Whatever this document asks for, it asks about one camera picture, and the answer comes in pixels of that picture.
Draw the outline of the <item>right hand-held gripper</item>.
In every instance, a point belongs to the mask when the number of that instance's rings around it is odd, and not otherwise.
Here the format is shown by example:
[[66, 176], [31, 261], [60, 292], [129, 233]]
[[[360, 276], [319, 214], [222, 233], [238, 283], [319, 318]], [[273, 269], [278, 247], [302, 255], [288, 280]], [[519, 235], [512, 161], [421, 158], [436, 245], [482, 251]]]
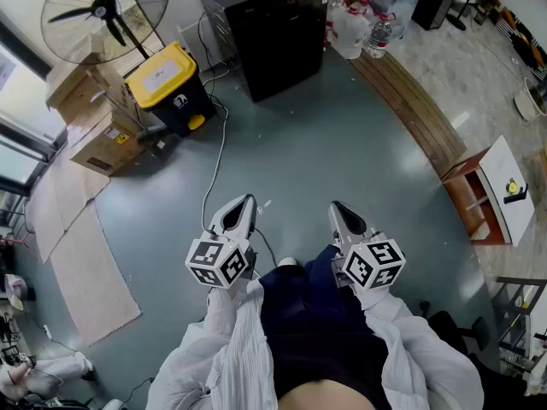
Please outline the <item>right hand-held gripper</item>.
[[[337, 240], [363, 235], [366, 221], [351, 205], [332, 201], [329, 222]], [[332, 271], [339, 288], [354, 285], [357, 289], [376, 290], [389, 287], [406, 265], [406, 256], [394, 239], [376, 231], [370, 237], [343, 246], [332, 260]]]

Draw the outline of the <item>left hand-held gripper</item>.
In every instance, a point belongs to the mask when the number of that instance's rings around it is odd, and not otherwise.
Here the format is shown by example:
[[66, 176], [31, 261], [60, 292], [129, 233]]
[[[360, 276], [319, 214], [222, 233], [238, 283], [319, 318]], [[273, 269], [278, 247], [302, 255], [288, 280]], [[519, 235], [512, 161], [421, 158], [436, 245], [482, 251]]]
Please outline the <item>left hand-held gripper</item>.
[[241, 278], [251, 280], [256, 252], [250, 235], [256, 224], [257, 204], [251, 194], [232, 199], [213, 216], [209, 229], [194, 239], [185, 266], [199, 284], [230, 290]]

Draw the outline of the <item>person's right forearm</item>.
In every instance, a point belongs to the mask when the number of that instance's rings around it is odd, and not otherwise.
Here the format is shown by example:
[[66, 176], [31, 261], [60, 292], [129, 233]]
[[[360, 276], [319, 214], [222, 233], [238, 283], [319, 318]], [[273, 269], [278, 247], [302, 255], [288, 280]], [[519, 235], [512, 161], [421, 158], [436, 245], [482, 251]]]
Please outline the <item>person's right forearm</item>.
[[381, 384], [391, 410], [483, 410], [479, 372], [466, 355], [387, 288], [353, 293], [368, 327], [387, 347]]

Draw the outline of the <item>person's navy trousers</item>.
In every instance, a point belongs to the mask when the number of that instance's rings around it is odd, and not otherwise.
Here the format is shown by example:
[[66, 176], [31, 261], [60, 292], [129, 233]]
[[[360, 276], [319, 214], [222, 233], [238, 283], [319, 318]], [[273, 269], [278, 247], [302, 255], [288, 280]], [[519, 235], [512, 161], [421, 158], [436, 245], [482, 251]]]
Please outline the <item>person's navy trousers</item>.
[[340, 384], [371, 410], [391, 410], [381, 374], [385, 341], [367, 325], [350, 287], [332, 271], [333, 245], [304, 266], [280, 265], [260, 279], [261, 322], [278, 399], [305, 384]]

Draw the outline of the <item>wooden floor platform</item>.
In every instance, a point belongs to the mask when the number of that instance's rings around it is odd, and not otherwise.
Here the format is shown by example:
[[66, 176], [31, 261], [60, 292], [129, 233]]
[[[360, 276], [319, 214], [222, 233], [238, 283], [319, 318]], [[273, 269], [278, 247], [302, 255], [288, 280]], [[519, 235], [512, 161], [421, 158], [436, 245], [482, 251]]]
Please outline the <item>wooden floor platform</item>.
[[442, 178], [467, 147], [438, 105], [390, 53], [373, 58], [363, 51], [350, 63], [396, 113]]

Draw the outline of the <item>black office chair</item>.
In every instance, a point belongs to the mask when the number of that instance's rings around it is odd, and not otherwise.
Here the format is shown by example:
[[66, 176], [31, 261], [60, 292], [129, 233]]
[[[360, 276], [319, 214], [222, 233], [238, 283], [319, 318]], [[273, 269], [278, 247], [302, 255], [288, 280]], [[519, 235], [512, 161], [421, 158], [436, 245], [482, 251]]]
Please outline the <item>black office chair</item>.
[[491, 340], [488, 324], [482, 316], [479, 316], [470, 328], [462, 328], [446, 311], [439, 311], [431, 315], [431, 303], [428, 301], [420, 302], [420, 310], [421, 317], [427, 320], [439, 338], [464, 355], [468, 355], [465, 337], [474, 340], [480, 351], [486, 349]]

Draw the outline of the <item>black bin with yellow lid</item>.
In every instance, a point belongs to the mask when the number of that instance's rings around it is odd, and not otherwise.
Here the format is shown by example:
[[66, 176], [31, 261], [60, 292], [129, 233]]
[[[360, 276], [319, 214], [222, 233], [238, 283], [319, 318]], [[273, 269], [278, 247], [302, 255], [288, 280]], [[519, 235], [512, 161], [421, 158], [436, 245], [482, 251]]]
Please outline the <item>black bin with yellow lid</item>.
[[174, 41], [126, 78], [138, 106], [181, 138], [215, 114], [196, 61]]

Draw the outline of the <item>flat cardboard sheet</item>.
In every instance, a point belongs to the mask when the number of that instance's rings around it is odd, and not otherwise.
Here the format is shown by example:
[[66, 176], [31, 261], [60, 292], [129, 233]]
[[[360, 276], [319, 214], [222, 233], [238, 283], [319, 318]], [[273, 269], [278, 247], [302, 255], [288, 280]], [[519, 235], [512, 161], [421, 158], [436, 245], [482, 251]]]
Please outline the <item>flat cardboard sheet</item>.
[[110, 178], [73, 162], [63, 148], [46, 168], [31, 194], [27, 217], [35, 232], [41, 261]]
[[93, 203], [65, 232], [50, 262], [85, 344], [99, 342], [141, 315], [110, 251]]

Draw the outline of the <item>red-brown cabinet with white panel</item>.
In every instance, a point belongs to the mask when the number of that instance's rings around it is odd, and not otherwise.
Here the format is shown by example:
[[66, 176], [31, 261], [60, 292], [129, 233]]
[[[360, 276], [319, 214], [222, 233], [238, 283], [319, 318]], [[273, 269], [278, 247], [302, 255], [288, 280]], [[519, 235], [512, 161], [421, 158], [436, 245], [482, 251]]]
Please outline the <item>red-brown cabinet with white panel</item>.
[[514, 246], [530, 223], [534, 206], [505, 137], [455, 164], [443, 177], [474, 246]]

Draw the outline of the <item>large clear water jug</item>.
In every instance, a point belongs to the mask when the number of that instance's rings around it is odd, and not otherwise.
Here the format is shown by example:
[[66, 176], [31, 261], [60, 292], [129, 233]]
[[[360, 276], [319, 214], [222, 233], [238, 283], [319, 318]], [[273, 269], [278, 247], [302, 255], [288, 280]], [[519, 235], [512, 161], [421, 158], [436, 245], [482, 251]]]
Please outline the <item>large clear water jug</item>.
[[358, 59], [362, 53], [362, 43], [368, 33], [370, 23], [361, 10], [355, 7], [340, 9], [332, 21], [334, 49], [347, 60]]
[[327, 0], [326, 24], [331, 26], [334, 15], [345, 8], [345, 0]]
[[369, 0], [357, 0], [350, 5], [350, 9], [354, 9], [359, 14], [363, 15], [367, 20], [372, 22], [376, 17], [376, 12]]

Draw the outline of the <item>black metal rack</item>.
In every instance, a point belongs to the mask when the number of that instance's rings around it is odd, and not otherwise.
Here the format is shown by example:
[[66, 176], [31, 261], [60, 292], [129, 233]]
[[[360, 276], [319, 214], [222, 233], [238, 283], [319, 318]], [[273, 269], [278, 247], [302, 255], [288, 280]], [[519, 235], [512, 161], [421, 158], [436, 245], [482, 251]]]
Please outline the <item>black metal rack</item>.
[[542, 355], [547, 341], [547, 279], [497, 277], [492, 298], [498, 343], [530, 361]]

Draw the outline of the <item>ribbed clear water bottle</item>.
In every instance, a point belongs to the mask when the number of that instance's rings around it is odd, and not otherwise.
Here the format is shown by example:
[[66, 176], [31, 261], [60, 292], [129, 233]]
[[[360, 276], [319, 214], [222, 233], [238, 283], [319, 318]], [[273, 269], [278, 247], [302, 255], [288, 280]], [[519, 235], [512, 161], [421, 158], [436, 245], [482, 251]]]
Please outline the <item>ribbed clear water bottle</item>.
[[384, 56], [392, 36], [391, 15], [380, 14], [364, 39], [363, 49], [374, 59]]

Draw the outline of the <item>round white basket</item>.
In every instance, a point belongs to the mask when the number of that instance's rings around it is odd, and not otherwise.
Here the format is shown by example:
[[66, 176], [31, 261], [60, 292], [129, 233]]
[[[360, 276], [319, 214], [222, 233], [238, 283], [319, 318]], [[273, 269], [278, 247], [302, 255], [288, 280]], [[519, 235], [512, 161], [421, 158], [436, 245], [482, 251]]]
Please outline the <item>round white basket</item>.
[[514, 104], [526, 123], [547, 117], [547, 76], [538, 83], [525, 78], [523, 86], [514, 96]]

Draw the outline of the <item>orange striped sofa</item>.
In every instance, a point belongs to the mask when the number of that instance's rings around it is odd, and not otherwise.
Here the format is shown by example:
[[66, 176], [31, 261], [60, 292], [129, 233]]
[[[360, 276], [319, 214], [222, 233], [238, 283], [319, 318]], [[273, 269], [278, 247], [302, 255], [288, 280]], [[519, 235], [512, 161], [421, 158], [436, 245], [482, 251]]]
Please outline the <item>orange striped sofa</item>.
[[512, 44], [532, 74], [543, 81], [547, 77], [547, 52], [529, 29], [506, 7], [499, 13], [495, 27]]

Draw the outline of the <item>large black pedestal fan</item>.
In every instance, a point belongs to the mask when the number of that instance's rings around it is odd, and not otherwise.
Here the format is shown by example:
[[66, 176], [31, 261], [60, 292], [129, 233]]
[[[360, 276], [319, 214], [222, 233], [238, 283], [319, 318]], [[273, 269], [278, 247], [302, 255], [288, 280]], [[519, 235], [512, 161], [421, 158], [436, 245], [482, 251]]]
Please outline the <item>large black pedestal fan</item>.
[[66, 62], [82, 63], [77, 53], [88, 45], [99, 62], [111, 62], [133, 51], [145, 59], [152, 48], [168, 0], [44, 0], [41, 32], [48, 49]]

